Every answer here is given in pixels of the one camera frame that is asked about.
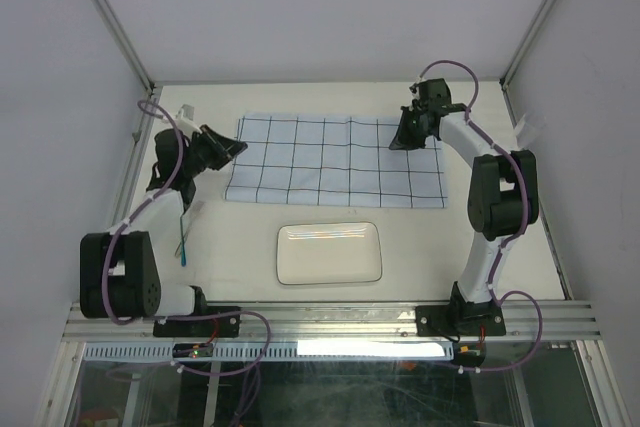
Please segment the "blue checkered cloth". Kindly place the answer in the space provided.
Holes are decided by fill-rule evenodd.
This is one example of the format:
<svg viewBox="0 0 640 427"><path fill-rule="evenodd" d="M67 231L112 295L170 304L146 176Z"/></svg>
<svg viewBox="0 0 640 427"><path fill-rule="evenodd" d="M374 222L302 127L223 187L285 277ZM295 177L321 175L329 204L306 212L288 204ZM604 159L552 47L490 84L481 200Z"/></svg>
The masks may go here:
<svg viewBox="0 0 640 427"><path fill-rule="evenodd" d="M393 150L396 117L250 113L237 126L247 149L233 163L231 202L444 209L444 152L429 138Z"/></svg>

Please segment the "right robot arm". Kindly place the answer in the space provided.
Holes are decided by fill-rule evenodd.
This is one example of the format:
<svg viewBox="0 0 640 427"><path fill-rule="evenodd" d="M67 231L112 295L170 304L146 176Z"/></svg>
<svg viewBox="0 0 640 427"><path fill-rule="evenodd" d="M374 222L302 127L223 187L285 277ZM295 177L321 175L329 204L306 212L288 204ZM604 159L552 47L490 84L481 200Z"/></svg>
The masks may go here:
<svg viewBox="0 0 640 427"><path fill-rule="evenodd" d="M459 334L479 327L499 305L496 284L511 245L539 216L537 163L527 150L507 151L452 101L443 79L410 87L411 104L401 108L391 150L424 148L433 137L455 150L471 169L467 214L474 238L465 269L452 287L448 325Z"/></svg>

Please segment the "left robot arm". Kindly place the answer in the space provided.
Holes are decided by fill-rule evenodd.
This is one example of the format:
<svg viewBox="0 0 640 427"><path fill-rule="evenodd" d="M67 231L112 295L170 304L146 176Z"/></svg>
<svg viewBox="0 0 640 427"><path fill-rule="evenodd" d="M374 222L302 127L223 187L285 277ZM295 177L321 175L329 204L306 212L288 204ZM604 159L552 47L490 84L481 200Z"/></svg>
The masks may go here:
<svg viewBox="0 0 640 427"><path fill-rule="evenodd" d="M80 308L88 319L114 323L174 317L194 336L209 324L206 297L198 286L163 281L154 249L183 246L195 178L222 169L248 144L202 125L165 129L155 135L154 147L156 160L138 207L108 231L89 233L80 242Z"/></svg>

